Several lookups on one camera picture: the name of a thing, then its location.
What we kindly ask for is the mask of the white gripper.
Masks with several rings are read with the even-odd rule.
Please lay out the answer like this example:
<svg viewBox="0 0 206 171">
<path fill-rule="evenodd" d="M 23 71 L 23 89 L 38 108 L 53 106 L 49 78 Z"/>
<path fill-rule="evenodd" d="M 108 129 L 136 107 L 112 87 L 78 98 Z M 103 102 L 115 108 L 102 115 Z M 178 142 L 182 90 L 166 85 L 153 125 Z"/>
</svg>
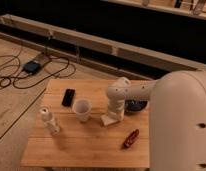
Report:
<svg viewBox="0 0 206 171">
<path fill-rule="evenodd" d="M 108 116 L 117 121 L 122 121 L 124 118 L 124 100 L 110 100 L 108 103 Z"/>
</svg>

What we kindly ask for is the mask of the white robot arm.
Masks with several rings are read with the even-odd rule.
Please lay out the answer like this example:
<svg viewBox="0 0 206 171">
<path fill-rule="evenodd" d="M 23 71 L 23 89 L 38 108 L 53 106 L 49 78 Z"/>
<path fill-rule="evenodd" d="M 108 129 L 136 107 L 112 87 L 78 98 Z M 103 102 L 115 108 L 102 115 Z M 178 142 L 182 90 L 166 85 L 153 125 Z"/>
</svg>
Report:
<svg viewBox="0 0 206 171">
<path fill-rule="evenodd" d="M 148 101 L 150 171 L 206 171 L 206 71 L 176 71 L 132 84 L 120 78 L 106 91 L 108 110 Z"/>
</svg>

